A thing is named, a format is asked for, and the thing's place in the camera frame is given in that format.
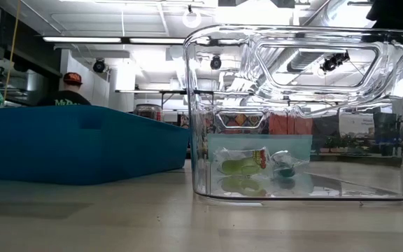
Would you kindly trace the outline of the silver soda can red print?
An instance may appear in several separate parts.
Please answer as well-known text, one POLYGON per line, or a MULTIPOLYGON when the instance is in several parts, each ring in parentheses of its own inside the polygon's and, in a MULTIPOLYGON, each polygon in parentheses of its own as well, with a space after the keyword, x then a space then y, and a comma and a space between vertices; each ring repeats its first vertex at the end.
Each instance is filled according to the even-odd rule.
POLYGON ((137 104, 134 114, 156 121, 162 121, 162 107, 157 104, 137 104))

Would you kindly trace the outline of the green gummy candy packet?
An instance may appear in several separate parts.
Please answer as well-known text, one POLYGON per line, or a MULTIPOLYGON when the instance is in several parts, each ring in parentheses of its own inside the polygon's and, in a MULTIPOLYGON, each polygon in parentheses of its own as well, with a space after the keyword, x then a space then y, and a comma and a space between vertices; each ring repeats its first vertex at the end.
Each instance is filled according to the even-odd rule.
POLYGON ((214 165, 219 172, 228 176, 252 176, 263 172, 269 164, 266 147, 253 150, 218 149, 214 153, 214 165))

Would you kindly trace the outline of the teal gummy candy packet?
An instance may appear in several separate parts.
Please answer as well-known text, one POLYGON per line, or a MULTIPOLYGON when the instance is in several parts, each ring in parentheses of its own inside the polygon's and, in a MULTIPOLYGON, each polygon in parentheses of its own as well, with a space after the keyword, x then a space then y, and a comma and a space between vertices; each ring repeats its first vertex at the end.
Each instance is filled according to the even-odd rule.
POLYGON ((280 150, 274 153, 270 160, 275 177, 291 178, 303 172, 310 163, 310 160, 303 160, 292 156, 288 150, 280 150))

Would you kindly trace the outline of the dark blue plastic bin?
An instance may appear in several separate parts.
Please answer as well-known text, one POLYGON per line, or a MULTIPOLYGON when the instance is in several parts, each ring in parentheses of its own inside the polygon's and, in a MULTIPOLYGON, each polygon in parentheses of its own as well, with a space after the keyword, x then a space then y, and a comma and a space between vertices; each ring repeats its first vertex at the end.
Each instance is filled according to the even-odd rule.
POLYGON ((100 106, 0 108, 0 180, 83 186, 179 169, 188 139, 100 106))

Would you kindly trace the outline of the clear plastic bin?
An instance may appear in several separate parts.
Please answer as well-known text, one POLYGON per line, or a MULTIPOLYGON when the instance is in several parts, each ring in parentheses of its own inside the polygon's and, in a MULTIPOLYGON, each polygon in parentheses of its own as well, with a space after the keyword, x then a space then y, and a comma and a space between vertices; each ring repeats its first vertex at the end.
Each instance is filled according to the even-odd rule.
POLYGON ((197 194, 403 200, 403 30, 216 25, 183 58, 197 194))

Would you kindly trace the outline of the black shelf beam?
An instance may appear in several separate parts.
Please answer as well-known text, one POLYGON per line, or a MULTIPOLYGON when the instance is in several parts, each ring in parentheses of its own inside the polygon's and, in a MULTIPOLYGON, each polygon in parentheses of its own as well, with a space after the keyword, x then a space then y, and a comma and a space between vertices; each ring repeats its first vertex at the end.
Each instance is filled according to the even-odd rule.
POLYGON ((186 95, 185 90, 115 90, 117 93, 131 93, 131 94, 178 94, 186 95))

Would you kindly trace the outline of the orange storage boxes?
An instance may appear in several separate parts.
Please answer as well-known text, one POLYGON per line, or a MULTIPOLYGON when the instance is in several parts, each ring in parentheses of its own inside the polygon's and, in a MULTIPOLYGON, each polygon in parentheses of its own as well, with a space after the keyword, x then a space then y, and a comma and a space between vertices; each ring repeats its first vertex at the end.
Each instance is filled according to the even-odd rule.
POLYGON ((310 135, 313 120, 311 118, 271 115, 269 118, 270 134, 310 135))

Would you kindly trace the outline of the translucent green plastic bin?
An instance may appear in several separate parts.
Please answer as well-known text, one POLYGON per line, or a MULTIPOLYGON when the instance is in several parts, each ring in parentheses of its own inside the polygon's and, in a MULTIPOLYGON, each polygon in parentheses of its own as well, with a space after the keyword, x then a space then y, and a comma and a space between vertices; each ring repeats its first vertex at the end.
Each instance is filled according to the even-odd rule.
POLYGON ((309 160, 312 146, 311 135, 269 135, 269 134, 209 134, 207 140, 208 159, 222 148, 246 151, 266 148, 271 155, 278 151, 288 151, 300 160, 309 160))

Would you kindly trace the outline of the ceiling light strip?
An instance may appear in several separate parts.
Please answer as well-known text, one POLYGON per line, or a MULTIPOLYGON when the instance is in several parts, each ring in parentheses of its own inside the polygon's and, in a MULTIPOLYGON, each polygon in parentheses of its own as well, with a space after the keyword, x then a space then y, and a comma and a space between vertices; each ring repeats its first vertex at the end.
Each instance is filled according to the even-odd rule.
POLYGON ((182 45, 184 38, 130 38, 132 44, 150 44, 150 45, 182 45))
POLYGON ((122 39, 116 37, 45 36, 43 40, 51 43, 122 43, 122 39))

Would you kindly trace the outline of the person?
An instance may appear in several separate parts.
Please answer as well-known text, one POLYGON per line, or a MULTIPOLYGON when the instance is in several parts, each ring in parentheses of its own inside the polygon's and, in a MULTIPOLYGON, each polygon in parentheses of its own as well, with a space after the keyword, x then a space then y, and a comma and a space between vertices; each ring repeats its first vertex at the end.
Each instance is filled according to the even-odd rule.
POLYGON ((83 84, 82 76, 68 72, 63 76, 64 89, 48 94, 37 106, 90 105, 90 102, 79 93, 83 84))

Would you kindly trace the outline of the potted plants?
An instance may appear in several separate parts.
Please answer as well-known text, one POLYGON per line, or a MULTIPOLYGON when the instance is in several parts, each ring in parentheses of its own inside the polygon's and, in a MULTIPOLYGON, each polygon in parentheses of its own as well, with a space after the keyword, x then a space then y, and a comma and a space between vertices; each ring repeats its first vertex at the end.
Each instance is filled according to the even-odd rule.
POLYGON ((363 148, 355 137, 345 134, 343 136, 328 136, 320 146, 319 152, 353 155, 362 153, 363 148))

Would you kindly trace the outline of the dark storage rack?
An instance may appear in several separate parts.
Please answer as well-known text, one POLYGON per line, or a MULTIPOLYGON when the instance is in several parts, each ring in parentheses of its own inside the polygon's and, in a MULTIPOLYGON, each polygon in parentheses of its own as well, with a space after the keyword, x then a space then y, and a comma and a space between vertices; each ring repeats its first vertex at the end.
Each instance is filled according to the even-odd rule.
POLYGON ((43 40, 28 21, 47 32, 57 29, 27 5, 0 0, 0 91, 6 104, 34 106, 59 87, 61 50, 43 40))

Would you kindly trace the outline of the colourful wall poster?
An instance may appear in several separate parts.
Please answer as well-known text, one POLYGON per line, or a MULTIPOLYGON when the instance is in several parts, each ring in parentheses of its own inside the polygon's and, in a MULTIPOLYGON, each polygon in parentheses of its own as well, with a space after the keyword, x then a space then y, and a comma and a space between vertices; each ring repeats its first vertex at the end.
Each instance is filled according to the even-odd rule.
POLYGON ((221 112, 216 115, 216 132, 219 134, 268 134, 269 121, 263 113, 221 112))

